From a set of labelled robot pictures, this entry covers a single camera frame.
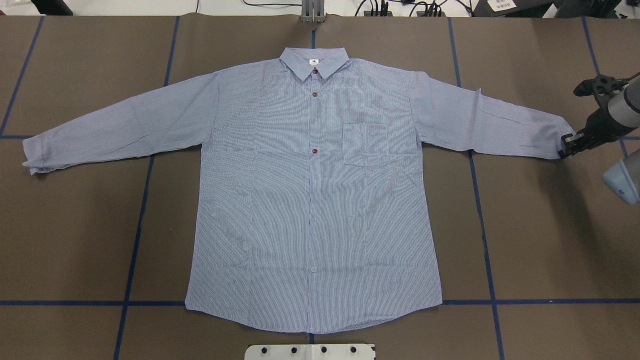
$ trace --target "white paper label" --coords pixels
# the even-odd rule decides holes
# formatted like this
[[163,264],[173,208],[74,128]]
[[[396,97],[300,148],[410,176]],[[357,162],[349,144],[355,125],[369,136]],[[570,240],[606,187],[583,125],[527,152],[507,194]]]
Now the white paper label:
[[495,12],[501,12],[503,10],[516,7],[516,4],[513,3],[513,0],[487,0],[487,3]]

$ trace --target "brown table surface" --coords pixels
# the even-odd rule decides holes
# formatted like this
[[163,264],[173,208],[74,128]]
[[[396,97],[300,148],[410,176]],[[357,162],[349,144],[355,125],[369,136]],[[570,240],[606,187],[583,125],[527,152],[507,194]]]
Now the brown table surface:
[[573,88],[639,70],[640,20],[7,16],[0,33],[0,359],[242,359],[312,341],[374,343],[381,360],[640,358],[640,207],[600,180],[637,131],[565,161],[425,146],[445,304],[329,335],[184,309],[198,147],[46,176],[20,165],[23,138],[287,46],[345,47],[580,129],[595,102]]

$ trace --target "shirt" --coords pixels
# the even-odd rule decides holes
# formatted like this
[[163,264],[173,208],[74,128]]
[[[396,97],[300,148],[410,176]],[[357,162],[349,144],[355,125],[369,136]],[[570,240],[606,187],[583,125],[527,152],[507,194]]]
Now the shirt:
[[572,132],[424,72],[287,48],[28,138],[23,165],[34,174],[202,144],[186,307],[322,334],[442,303],[421,142],[554,159]]

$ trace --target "shirt's right sleeve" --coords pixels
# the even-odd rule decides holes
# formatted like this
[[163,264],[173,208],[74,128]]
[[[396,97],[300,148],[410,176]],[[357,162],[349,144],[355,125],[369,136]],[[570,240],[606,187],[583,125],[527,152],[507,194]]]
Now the shirt's right sleeve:
[[204,143],[218,107],[219,72],[130,97],[22,142],[31,175],[139,158]]
[[485,154],[558,159],[563,118],[524,108],[411,72],[409,99],[422,142]]

